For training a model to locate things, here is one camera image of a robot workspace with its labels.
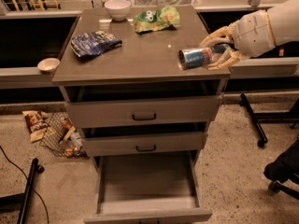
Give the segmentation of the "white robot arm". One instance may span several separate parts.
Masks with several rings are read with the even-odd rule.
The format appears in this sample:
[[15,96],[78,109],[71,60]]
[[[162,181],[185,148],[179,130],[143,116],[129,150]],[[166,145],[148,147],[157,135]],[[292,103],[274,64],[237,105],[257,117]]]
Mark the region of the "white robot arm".
[[267,10],[244,15],[223,26],[200,43],[210,47],[219,43],[233,44],[208,70],[232,66],[242,60],[258,57],[275,47],[299,40],[299,0],[289,0]]

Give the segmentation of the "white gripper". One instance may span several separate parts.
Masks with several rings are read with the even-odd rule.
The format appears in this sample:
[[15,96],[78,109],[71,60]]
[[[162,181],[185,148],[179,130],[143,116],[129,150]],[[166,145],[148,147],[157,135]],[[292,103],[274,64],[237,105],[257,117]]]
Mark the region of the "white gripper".
[[215,63],[206,67],[207,70],[230,67],[249,57],[258,57],[273,49],[276,44],[267,12],[258,10],[243,16],[235,25],[230,24],[219,28],[206,36],[200,46],[209,47],[221,43],[234,43],[237,50],[227,49]]

